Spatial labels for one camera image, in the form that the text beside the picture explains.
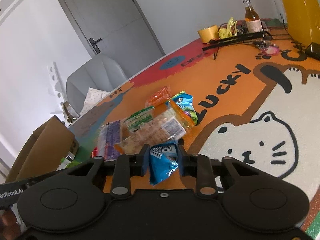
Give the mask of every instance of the cardboard box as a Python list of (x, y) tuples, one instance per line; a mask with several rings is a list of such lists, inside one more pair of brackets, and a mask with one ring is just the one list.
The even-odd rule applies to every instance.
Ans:
[(53, 116), (37, 128), (20, 151), (5, 182), (12, 182), (55, 171), (69, 152), (76, 154), (75, 135)]

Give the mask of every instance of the bottle label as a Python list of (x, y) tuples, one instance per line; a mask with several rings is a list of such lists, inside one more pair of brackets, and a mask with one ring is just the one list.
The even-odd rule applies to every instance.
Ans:
[(260, 20), (255, 20), (255, 21), (250, 21), (250, 22), (248, 21), (247, 27), (248, 27), (249, 33), (256, 33), (256, 32), (263, 31)]

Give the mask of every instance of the tape roll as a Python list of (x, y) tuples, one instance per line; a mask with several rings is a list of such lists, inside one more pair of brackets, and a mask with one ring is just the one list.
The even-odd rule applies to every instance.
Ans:
[(208, 43), (212, 39), (219, 39), (218, 26), (212, 25), (209, 28), (204, 28), (198, 31), (202, 43)]

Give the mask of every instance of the gray door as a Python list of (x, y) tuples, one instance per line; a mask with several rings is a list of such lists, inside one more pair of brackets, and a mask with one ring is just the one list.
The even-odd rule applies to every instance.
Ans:
[(114, 59), (127, 77), (162, 57), (133, 0), (64, 1), (95, 53)]

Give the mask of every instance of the green snack package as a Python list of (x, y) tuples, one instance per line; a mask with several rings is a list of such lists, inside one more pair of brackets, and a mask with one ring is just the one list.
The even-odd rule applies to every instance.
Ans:
[(129, 116), (124, 121), (124, 124), (127, 126), (129, 132), (134, 133), (136, 130), (139, 130), (142, 125), (150, 122), (153, 119), (154, 109), (155, 108), (153, 106), (149, 106)]

